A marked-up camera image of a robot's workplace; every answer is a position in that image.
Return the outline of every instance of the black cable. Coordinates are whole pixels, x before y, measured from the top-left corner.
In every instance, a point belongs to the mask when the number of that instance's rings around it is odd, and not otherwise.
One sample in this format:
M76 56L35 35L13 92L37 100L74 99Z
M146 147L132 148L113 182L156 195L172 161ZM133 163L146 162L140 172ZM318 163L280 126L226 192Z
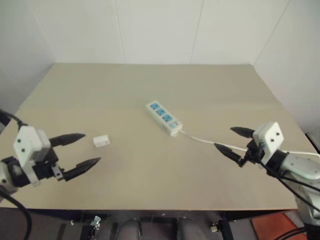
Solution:
M274 240L280 240L280 239L282 239L283 237L286 237L288 234L292 234L292 233L299 232L299 231L302 231L302 230L306 230L306 229L305 229L304 227L295 228L295 229L293 229L293 230L290 230L290 231L285 232L284 234L278 236L278 237L275 238Z
M294 233L291 233L291 234L285 236L285 237L282 238L281 240L287 240L287 239L290 239L290 238L292 238L292 237L294 237L294 236L296 236L296 235L303 234L303 233L305 233L305 232L306 232L306 230L296 231L296 232L294 232Z
M306 186L306 187L308 187L308 188L311 188L311 189L313 189L313 190L316 190L316 191L320 192L320 189L319 189L319 188L317 188L317 187L315 187L315 186L311 186L311 185L309 185L309 184L307 184L307 183L304 183L304 182L302 182L302 181L298 181L298 180L296 180L296 179L293 179L293 178L290 178L290 177L286 177L286 176L281 176L281 178L282 178L282 179L285 179L285 180L288 180L288 181L291 181L291 182L294 182L294 183L296 183L296 184L300 184L300 185Z
M8 193L0 190L0 197L8 200L10 203L16 205L16 207L23 213L26 219L26 232L24 235L24 240L28 240L30 233L31 233L31 228L32 228L32 220L31 216L28 212L28 210L17 200L15 200L12 196L10 196Z
M27 124L25 124L23 121L21 121L21 119L19 119L18 117L16 117L15 115L13 115L13 114L11 114L11 113L9 113L9 112L7 112L7 111L4 111L4 110L0 109L0 113L6 115L7 117L9 117L9 118L11 118L11 119L13 119L13 120L15 120L16 123L18 124L19 128L20 128L21 126L27 125Z
M276 173L273 169L271 169L270 167L264 165L262 162L260 162L261 166L264 167L268 172L270 172L272 174L273 177L275 177L276 179L279 180L280 183L282 183L290 192L292 192L298 199L300 199L302 202L304 202L305 204L307 204L309 207L317 210L318 212L320 212L320 209L317 208L316 206L314 206L311 202L307 201L306 199L304 199L300 194L298 194L295 190L293 190L288 184L286 184L281 177L279 176L278 173Z

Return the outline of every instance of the table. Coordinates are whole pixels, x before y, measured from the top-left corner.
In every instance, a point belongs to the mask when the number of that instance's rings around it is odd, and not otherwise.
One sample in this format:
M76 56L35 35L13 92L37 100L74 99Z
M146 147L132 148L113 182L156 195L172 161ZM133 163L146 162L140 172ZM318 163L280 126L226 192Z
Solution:
M16 113L55 137L86 138L56 147L65 170L96 157L71 181L43 179L13 196L31 209L280 210L293 195L257 165L239 168L213 145L170 137L146 113L158 100L196 137L245 147L230 127L277 121L283 149L314 151L251 65L55 64ZM0 158L14 155L17 126L0 136ZM111 145L92 138L108 134ZM11 206L3 201L2 207Z

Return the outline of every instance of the small white block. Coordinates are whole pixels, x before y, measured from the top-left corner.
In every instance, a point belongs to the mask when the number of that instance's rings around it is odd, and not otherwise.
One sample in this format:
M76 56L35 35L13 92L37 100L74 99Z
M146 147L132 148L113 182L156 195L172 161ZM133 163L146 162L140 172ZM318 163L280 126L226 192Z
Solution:
M108 135L96 136L93 138L93 143L96 148L107 146L110 144Z

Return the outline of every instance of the white wall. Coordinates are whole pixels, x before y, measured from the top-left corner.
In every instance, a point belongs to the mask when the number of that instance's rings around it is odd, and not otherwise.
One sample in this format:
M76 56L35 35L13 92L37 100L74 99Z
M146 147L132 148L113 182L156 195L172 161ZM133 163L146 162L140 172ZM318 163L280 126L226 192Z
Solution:
M318 0L2 0L0 107L15 112L54 62L252 64L308 132L319 13Z

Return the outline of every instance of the beige table surface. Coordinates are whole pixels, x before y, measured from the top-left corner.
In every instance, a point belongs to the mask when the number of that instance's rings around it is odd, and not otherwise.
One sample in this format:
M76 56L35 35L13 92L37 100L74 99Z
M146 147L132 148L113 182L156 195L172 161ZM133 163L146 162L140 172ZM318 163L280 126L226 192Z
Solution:
M43 179L13 196L27 208L84 210L270 210L295 208L293 195L257 165L243 168L214 145L183 134L169 137L145 112L158 100L183 130L199 138L245 147L229 130L277 121L283 149L314 151L250 65L56 64L17 116L49 137L85 133L56 147L60 167L101 157L68 182ZM14 155L17 126L0 135L0 158ZM108 134L111 145L92 138ZM1 207L9 207L3 201Z

